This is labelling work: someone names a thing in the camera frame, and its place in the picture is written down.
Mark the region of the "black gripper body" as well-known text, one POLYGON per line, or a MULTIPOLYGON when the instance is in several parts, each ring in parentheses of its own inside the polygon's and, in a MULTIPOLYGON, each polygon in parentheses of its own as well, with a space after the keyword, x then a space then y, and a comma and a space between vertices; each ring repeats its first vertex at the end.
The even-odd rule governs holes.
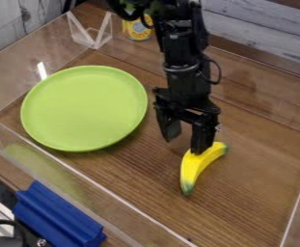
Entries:
POLYGON ((167 86, 155 88, 155 109, 161 107, 173 112, 181 122, 216 120, 220 108, 209 99, 211 86, 220 83, 221 69, 208 57, 193 64, 163 63, 167 86))

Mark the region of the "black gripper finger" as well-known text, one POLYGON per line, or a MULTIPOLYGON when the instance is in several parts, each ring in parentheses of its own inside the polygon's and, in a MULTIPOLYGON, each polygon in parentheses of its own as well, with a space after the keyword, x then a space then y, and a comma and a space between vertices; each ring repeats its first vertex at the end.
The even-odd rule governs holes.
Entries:
POLYGON ((156 119, 163 138, 169 142, 181 133, 180 119, 176 118, 171 110, 161 107, 156 107, 156 119))
POLYGON ((192 122, 191 153, 195 155, 200 155, 212 146, 216 126, 216 120, 192 122))

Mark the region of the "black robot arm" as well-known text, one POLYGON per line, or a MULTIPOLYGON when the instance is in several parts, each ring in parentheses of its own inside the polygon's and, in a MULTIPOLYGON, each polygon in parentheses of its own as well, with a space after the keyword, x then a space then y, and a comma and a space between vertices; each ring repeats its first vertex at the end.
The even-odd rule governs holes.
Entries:
POLYGON ((191 153, 211 148, 220 108, 209 100, 209 66, 205 55, 208 31, 201 0, 105 0, 109 9, 125 21, 140 21, 156 33, 168 85, 153 90, 156 118, 165 140, 192 125, 191 153))

